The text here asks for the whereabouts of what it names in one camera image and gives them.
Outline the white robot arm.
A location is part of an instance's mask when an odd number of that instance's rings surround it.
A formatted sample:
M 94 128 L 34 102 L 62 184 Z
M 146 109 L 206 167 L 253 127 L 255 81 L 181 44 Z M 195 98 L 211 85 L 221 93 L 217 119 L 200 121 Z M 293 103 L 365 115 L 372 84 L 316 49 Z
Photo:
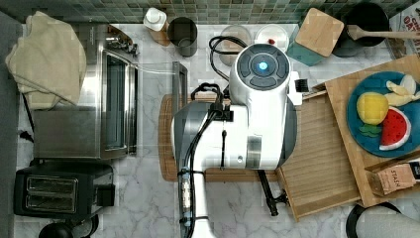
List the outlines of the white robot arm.
M 269 44 L 243 49 L 232 64 L 230 103 L 216 84 L 213 102 L 193 99 L 171 122 L 176 160 L 181 238 L 215 238 L 205 195 L 209 169 L 263 172 L 279 168 L 292 154 L 297 113 L 291 99 L 291 65 L 287 55 Z

